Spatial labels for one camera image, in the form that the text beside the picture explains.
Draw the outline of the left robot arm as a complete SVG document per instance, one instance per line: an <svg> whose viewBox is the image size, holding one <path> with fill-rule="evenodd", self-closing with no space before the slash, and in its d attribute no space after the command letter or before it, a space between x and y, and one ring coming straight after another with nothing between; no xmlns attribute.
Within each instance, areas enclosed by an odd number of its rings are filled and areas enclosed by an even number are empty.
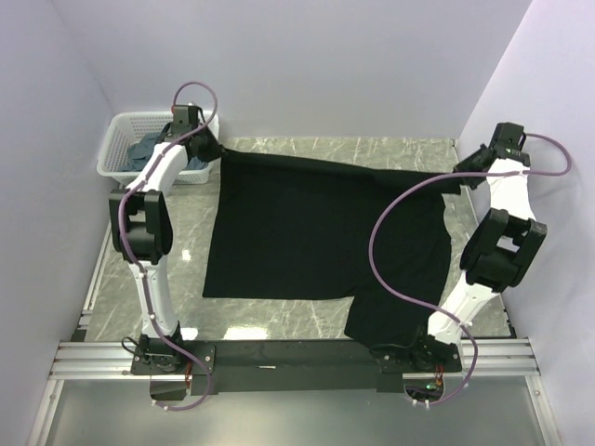
<svg viewBox="0 0 595 446"><path fill-rule="evenodd" d="M133 275L142 314L133 368L145 374L177 373L191 360L168 285L174 232L165 196L193 158L207 163L218 155L218 141L208 128L212 120L192 103L174 105L171 122L137 178L109 197L112 244Z"/></svg>

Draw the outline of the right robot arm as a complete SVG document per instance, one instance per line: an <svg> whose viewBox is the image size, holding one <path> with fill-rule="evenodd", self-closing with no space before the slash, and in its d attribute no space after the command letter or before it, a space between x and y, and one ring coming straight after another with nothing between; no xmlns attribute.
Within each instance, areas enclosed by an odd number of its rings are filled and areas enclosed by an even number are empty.
<svg viewBox="0 0 595 446"><path fill-rule="evenodd" d="M490 143L453 169L457 174L488 175L465 177L463 184L474 190L486 181L490 208L463 250L454 290L429 317L426 338L407 350L409 362L420 371L456 353L463 328L489 301L521 282L545 241L548 228L537 221L529 202L525 140L523 126L499 123Z"/></svg>

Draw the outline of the black t shirt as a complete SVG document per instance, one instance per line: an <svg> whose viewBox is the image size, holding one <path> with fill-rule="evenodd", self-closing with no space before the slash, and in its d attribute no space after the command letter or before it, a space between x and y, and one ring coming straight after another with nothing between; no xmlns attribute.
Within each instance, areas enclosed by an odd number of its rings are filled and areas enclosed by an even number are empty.
<svg viewBox="0 0 595 446"><path fill-rule="evenodd" d="M459 193L432 173L226 151L204 296L350 297L347 337L406 347L446 285Z"/></svg>

